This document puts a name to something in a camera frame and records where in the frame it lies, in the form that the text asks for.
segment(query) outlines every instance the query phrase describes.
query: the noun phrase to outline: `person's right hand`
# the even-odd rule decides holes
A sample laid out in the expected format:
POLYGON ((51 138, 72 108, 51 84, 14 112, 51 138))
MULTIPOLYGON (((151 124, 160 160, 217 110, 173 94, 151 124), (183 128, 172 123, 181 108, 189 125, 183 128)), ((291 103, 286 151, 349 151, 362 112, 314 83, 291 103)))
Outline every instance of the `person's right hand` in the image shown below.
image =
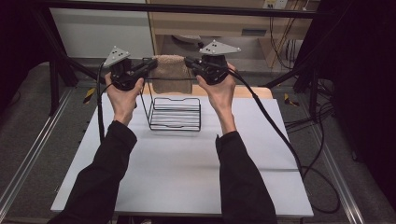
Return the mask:
POLYGON ((223 134, 236 130, 233 121, 233 92, 235 90, 235 81, 231 75, 228 75, 222 82, 216 85, 207 85, 203 77, 197 76, 198 84, 202 87, 209 97, 209 102, 218 114, 223 134))
POLYGON ((143 88, 143 78, 139 78, 134 88, 130 91, 121 91, 111 84, 110 73, 105 75, 107 88, 107 96, 110 99, 114 110, 114 119, 125 126, 128 126, 132 119, 132 114, 136 105, 136 97, 143 88))

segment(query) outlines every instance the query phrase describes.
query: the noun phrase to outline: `white cabinet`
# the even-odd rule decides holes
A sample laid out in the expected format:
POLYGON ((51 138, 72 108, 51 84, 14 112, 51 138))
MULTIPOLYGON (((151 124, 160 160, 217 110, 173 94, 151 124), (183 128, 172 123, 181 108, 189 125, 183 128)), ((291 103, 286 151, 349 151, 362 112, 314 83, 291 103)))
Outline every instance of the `white cabinet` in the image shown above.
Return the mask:
MULTIPOLYGON (((145 0, 96 0, 96 2, 145 3, 145 0)), ((147 12, 59 9, 51 10, 72 58, 105 58, 114 46, 132 58, 151 57, 153 47, 147 12)))

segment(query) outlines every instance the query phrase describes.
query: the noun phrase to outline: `electrical outlet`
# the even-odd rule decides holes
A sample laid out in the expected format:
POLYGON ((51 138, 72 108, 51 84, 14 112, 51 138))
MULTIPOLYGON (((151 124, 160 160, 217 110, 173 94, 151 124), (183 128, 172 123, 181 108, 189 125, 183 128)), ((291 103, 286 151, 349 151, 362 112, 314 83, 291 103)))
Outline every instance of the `electrical outlet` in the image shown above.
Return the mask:
POLYGON ((275 8, 276 0, 265 0, 262 8, 275 8))
POLYGON ((288 0, 276 0, 275 9, 285 9, 288 0))

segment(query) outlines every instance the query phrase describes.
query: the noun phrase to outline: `black sleeve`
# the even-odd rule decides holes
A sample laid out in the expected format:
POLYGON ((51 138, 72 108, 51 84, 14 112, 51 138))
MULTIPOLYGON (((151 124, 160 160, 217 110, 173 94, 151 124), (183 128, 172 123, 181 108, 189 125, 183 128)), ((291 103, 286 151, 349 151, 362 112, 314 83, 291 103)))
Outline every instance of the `black sleeve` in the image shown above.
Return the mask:
POLYGON ((112 218, 120 181, 136 141, 131 130, 113 121, 92 164, 79 172, 64 210, 49 223, 107 223, 112 218))
POLYGON ((276 221, 276 211, 262 176, 238 132, 216 139, 220 161, 221 212, 227 224, 276 221))

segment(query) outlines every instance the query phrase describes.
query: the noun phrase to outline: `vr controller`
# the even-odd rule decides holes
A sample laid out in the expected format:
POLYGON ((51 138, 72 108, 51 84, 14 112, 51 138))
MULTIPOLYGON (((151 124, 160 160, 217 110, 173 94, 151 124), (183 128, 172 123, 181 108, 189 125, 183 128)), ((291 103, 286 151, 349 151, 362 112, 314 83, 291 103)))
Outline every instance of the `vr controller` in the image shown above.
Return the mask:
POLYGON ((143 58, 142 63, 133 66, 129 55, 128 51, 114 47, 104 63, 104 67, 110 67, 112 84, 121 91, 133 89, 139 78, 148 77, 149 71, 158 66, 157 60, 151 58, 143 58))
POLYGON ((216 85, 222 82, 228 75, 224 70, 228 68, 228 64, 224 55, 210 56, 203 55, 202 59, 194 59, 192 57, 184 58, 184 63, 195 76, 201 76, 207 85, 216 85))
POLYGON ((158 65, 156 59, 144 58, 137 66, 132 65, 132 60, 124 59, 110 66, 111 81, 113 85, 122 91, 130 91, 134 88, 139 78, 149 76, 149 71, 158 65))
POLYGON ((241 51, 240 48, 234 48, 213 40, 212 43, 200 49, 204 55, 201 59, 186 57, 184 63, 195 76, 204 78, 208 85, 216 85, 222 82, 228 75, 228 64, 224 54, 241 51))

